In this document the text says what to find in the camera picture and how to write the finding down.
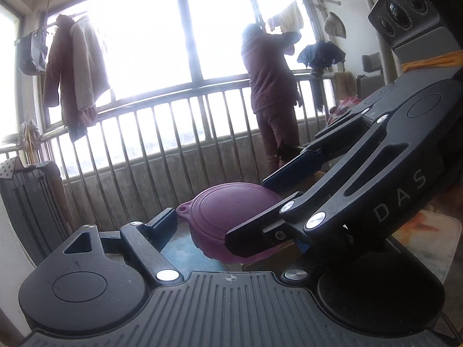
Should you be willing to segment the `purple silicone lid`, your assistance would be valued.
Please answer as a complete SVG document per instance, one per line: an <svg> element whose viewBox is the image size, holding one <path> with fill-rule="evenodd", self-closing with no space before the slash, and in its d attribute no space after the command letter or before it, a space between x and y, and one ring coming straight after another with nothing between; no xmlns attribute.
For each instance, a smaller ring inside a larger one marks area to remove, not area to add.
<svg viewBox="0 0 463 347"><path fill-rule="evenodd" d="M230 182L210 187L180 204L177 217L189 224L192 241L205 256L224 264L254 264L270 258L285 246L280 244L249 258L231 253L225 246L228 230L282 201L275 192L248 182Z"/></svg>

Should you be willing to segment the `pink blanket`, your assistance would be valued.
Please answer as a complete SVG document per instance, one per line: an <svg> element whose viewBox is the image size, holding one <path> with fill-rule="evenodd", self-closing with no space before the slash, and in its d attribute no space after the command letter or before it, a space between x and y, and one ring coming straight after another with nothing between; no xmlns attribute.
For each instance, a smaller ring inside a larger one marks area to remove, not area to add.
<svg viewBox="0 0 463 347"><path fill-rule="evenodd" d="M361 99L356 96L342 99L335 107L330 109L330 116L327 124L333 124L336 120L341 118L343 115L346 115L347 112L360 103Z"/></svg>

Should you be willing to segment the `hanging dark clothes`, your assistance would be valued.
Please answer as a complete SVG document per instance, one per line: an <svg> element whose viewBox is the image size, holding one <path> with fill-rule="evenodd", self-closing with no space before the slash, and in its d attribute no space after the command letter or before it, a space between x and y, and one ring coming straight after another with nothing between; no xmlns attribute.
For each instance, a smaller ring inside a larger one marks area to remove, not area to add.
<svg viewBox="0 0 463 347"><path fill-rule="evenodd" d="M304 64L311 74L320 76L325 69L336 64L344 64L346 53L333 42L318 41L307 45L298 55L299 64Z"/></svg>

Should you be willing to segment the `person in maroon clothes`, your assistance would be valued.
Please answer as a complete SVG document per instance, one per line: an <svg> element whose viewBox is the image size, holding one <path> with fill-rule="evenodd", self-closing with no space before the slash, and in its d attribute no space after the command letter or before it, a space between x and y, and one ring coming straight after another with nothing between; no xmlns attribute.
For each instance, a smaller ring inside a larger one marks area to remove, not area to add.
<svg viewBox="0 0 463 347"><path fill-rule="evenodd" d="M282 159L280 147L300 145L294 107L303 102L285 58L294 54L294 45L300 40L299 32L268 34L257 23L249 25L242 35L241 54L249 75L251 107L271 172L293 158Z"/></svg>

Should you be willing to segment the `dark grey cabinet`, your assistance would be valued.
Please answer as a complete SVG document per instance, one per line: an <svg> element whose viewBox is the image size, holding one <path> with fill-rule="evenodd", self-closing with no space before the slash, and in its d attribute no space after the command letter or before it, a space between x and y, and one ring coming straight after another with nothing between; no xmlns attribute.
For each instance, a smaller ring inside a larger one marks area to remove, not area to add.
<svg viewBox="0 0 463 347"><path fill-rule="evenodd" d="M3 161L1 198L34 264L41 263L72 235L73 217L55 162L24 166L18 157Z"/></svg>

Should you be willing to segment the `hanging maroon jacket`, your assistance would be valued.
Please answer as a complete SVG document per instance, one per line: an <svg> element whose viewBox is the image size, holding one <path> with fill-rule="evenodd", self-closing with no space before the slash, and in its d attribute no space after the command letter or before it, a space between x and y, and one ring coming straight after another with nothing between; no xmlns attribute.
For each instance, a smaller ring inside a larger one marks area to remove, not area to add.
<svg viewBox="0 0 463 347"><path fill-rule="evenodd" d="M45 71L42 105L60 106L70 140L97 123L96 103L110 89L104 56L89 19L59 15Z"/></svg>

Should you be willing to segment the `hanging black bag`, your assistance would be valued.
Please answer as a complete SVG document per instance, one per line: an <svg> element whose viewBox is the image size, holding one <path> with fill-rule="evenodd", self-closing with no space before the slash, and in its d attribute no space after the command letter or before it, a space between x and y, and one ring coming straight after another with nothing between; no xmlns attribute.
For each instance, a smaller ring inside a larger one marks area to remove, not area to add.
<svg viewBox="0 0 463 347"><path fill-rule="evenodd" d="M34 31L21 38L16 45L18 67L23 74L40 75L45 73L48 48L42 31Z"/></svg>

